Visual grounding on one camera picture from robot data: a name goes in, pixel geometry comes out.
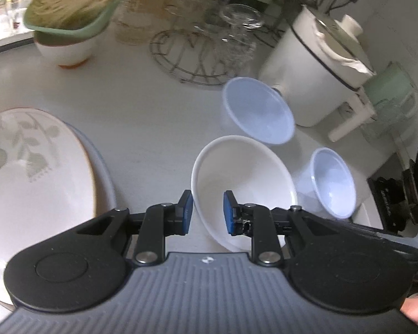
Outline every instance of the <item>table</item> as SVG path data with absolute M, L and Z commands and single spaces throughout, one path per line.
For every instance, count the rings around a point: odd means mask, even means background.
M 268 53 L 259 50 L 255 69 Z M 34 44 L 0 53 L 0 111 L 39 108 L 81 130 L 104 157 L 119 206 L 131 212 L 177 202 L 190 188 L 193 163 L 201 149 L 229 133 L 220 124 L 220 90 L 180 83 L 161 71 L 147 45 L 120 44 L 111 31 L 97 56 L 74 70 L 52 65 Z M 316 148 L 335 149 L 348 163 L 362 203 L 371 196 L 366 178 L 395 148 L 389 141 L 372 146 L 358 130 L 329 142 L 326 132 L 338 119 L 332 114 L 314 128 L 298 127 L 289 143 L 273 150 L 294 174 Z M 375 209 L 364 209 L 360 215 L 367 224 L 380 225 Z M 208 234 L 196 212 L 189 234 L 166 238 L 166 250 L 226 251 Z

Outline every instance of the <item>green plastic tray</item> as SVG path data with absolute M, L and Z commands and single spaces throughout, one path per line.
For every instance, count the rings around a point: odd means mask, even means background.
M 116 7 L 122 0 L 110 0 L 108 5 L 104 10 L 99 14 L 99 16 L 90 24 L 84 28 L 77 30 L 63 30 L 63 29 L 53 29 L 53 28 L 44 28 L 43 26 L 34 25 L 31 22 L 32 14 L 32 3 L 28 6 L 23 16 L 23 24 L 31 30 L 37 30 L 44 32 L 46 34 L 55 34 L 55 35 L 67 35 L 77 39 L 88 39 L 99 34 L 104 28 L 108 25 Z

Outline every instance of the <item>tiled wall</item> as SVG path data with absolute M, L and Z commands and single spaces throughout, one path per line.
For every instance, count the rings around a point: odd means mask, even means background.
M 353 16 L 364 28 L 362 44 L 377 71 L 390 61 L 404 66 L 418 87 L 418 0 L 359 0 L 332 11 L 340 18 Z M 418 114 L 400 127 L 410 158 L 418 149 Z

